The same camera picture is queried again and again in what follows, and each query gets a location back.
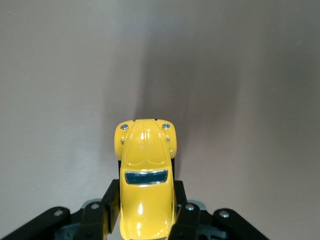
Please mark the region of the yellow beetle toy car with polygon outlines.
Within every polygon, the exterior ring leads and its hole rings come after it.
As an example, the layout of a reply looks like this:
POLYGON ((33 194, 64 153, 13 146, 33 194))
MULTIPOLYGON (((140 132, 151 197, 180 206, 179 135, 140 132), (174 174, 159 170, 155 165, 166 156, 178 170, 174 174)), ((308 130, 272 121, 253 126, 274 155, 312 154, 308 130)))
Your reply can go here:
POLYGON ((119 162, 122 238, 167 239, 177 211, 174 125, 163 119, 120 123, 114 134, 114 152, 119 162))

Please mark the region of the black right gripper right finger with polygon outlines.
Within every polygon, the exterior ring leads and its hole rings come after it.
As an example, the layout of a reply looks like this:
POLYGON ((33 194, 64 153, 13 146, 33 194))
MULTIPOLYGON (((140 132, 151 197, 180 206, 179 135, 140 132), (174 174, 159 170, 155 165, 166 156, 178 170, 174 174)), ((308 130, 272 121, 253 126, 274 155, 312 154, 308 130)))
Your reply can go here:
POLYGON ((175 224, 171 227, 169 240, 208 240, 201 227, 201 214, 206 206, 198 200, 187 200, 184 184, 181 180, 174 181, 177 203, 175 224))

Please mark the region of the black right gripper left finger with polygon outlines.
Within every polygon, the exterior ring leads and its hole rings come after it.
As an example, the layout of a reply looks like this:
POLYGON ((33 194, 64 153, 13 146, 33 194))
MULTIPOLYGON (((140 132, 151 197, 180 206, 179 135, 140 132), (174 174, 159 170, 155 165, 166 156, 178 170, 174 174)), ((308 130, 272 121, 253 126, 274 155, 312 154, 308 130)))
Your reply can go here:
POLYGON ((107 240, 114 230, 120 212, 120 181, 111 181, 99 201, 89 203, 83 210, 77 240, 107 240))

